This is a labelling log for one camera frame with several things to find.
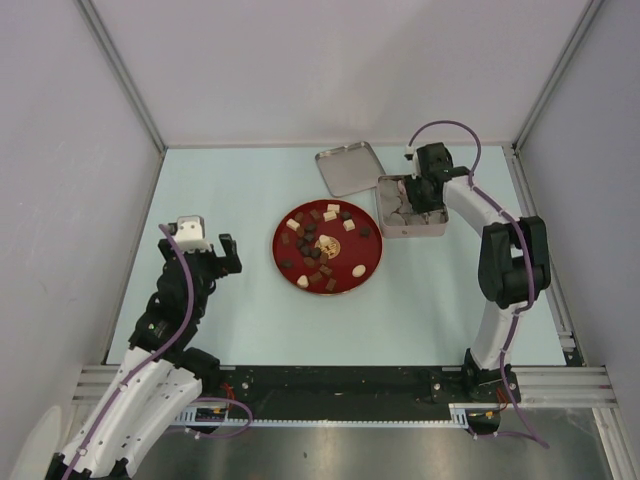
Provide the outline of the red round plate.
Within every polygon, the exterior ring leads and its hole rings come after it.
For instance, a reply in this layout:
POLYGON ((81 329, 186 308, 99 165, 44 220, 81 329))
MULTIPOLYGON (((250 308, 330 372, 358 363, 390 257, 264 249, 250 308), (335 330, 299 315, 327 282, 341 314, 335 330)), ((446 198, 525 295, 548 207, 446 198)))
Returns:
POLYGON ((285 214, 274 230, 271 253, 276 268, 292 285, 306 275, 309 286, 303 291, 316 295, 337 295, 350 292, 376 272, 383 256, 382 232, 364 209, 343 201, 317 199, 298 205, 285 214), (337 218, 326 222, 323 214, 328 204, 339 204, 337 218), (351 219, 355 229, 346 231, 343 222, 351 219), (363 227, 370 229, 361 237, 363 227), (290 243, 283 245, 280 236, 288 233, 290 243), (364 265, 366 272, 353 277, 352 270, 364 265))

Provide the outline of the metal tin box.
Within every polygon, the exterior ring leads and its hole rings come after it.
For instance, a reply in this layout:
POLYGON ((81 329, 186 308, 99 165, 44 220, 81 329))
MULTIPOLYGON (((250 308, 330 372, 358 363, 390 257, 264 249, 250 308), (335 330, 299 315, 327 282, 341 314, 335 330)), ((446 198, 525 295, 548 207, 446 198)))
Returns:
POLYGON ((416 213, 402 175, 380 176, 376 186, 376 211, 386 238, 439 237, 449 222, 446 208, 416 213))

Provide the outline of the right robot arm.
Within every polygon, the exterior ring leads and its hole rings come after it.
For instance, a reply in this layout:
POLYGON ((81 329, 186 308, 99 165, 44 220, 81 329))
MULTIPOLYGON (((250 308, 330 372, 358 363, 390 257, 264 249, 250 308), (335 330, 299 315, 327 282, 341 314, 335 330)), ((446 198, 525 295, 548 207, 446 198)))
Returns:
POLYGON ((509 359, 522 315, 551 282, 545 222, 516 217, 475 182, 467 167, 456 167, 442 143, 407 146, 415 173, 404 178, 413 210, 438 207, 457 212, 481 239, 478 284, 486 299, 483 318, 461 372, 451 381, 462 397, 489 403, 519 400, 509 359))

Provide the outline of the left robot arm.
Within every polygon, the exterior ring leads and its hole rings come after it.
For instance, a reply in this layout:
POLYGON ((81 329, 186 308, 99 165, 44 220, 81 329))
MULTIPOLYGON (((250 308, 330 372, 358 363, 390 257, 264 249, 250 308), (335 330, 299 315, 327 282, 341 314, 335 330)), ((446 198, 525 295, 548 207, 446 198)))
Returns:
POLYGON ((46 473, 49 479, 130 479, 189 404, 214 397, 220 362, 191 346, 217 280, 238 274, 237 243, 219 237, 217 255, 194 223, 164 225, 156 289, 136 322, 114 378, 85 425, 46 473))

